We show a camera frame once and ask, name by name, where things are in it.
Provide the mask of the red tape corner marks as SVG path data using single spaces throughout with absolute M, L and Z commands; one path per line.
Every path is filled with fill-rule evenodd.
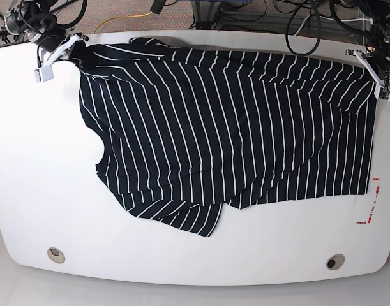
M 365 225 L 370 223 L 378 199 L 380 183 L 380 177 L 371 178 L 367 193 L 356 198 L 354 207 L 355 224 Z

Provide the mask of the navy white striped T-shirt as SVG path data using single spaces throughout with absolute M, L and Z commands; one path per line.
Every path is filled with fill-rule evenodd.
M 208 237 L 225 205 L 367 193 L 377 100 L 365 69 L 153 38 L 86 50 L 96 174 L 132 216 Z

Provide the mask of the aluminium frame base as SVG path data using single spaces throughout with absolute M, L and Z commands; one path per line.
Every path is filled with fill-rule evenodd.
M 193 22 L 188 28 L 198 30 L 215 29 L 221 18 L 227 17 L 235 21 L 243 21 L 235 17 L 236 12 L 248 6 L 251 1 L 241 1 L 235 5 L 234 1 L 190 1 Z

